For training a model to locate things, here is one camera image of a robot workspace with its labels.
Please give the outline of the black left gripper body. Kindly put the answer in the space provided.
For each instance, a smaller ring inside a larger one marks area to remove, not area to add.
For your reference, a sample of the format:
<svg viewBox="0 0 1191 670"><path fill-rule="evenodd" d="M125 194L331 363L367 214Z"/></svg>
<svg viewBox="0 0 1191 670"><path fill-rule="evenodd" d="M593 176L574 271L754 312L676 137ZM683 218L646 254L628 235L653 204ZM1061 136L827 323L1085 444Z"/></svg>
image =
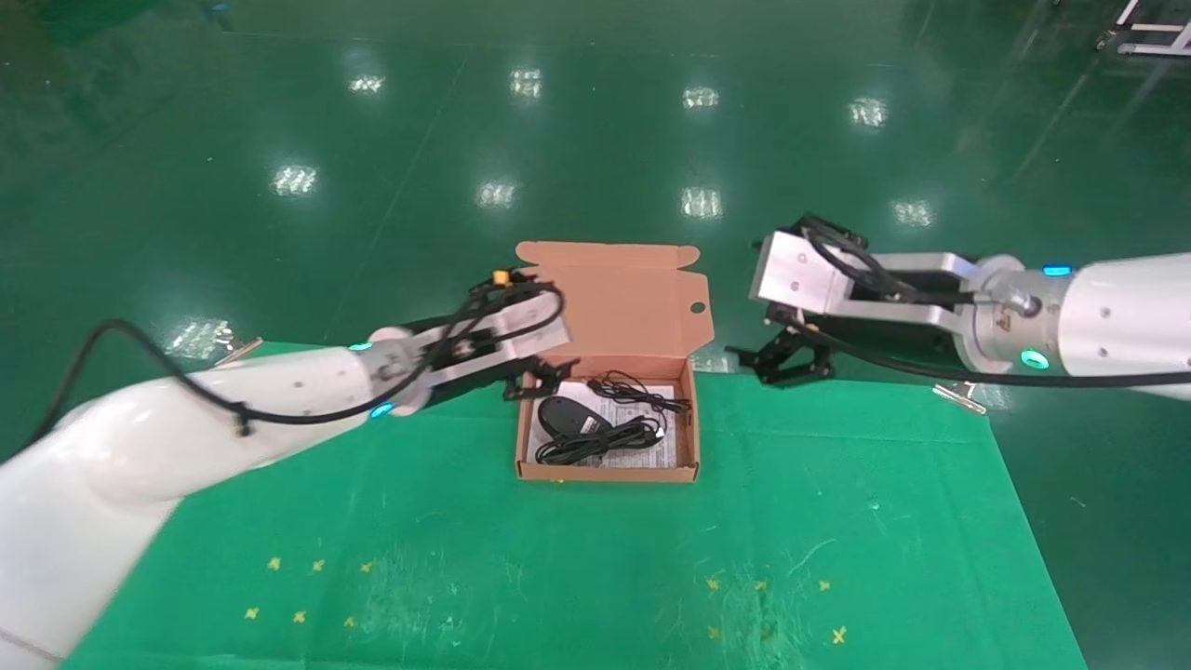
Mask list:
<svg viewBox="0 0 1191 670"><path fill-rule="evenodd" d="M497 382L509 382L532 368L534 355L517 351L511 340L499 339L503 330L495 317L468 315L453 328L449 323L449 317L409 323L409 332L423 355L434 352L443 336L450 336L447 351L434 355L429 369L422 374L422 390L409 394L409 400L420 400L417 408L409 403L409 412L425 411Z"/></svg>

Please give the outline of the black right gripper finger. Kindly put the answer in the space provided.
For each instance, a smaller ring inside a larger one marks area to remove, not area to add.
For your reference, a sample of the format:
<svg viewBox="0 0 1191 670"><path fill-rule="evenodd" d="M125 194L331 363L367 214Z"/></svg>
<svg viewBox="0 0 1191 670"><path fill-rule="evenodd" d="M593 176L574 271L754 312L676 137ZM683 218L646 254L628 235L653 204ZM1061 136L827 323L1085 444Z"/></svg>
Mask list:
<svg viewBox="0 0 1191 670"><path fill-rule="evenodd" d="M788 326L785 336L788 340L785 384L811 384L834 378L833 347L821 342L813 328L807 336L806 328Z"/></svg>
<svg viewBox="0 0 1191 670"><path fill-rule="evenodd" d="M799 331L780 328L773 339L757 349L727 346L737 369L750 370L762 386L799 386L799 367L786 367L799 351Z"/></svg>

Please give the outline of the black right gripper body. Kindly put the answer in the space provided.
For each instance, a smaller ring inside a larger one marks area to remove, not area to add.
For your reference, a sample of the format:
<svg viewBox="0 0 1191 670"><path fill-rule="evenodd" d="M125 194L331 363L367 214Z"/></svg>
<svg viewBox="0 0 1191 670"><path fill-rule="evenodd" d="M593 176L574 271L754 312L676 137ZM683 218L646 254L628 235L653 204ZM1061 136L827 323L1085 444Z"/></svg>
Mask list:
<svg viewBox="0 0 1191 670"><path fill-rule="evenodd" d="M944 273L892 274L903 283L931 294L958 293L961 286L961 278L944 275ZM863 288L863 286L852 288L850 298L867 302L887 302L885 298ZM928 367L966 368L958 356L954 336L950 332L929 326L929 324L872 321L872 319L812 317L810 314L807 314L807 323L817 324L827 334L867 349L871 353Z"/></svg>

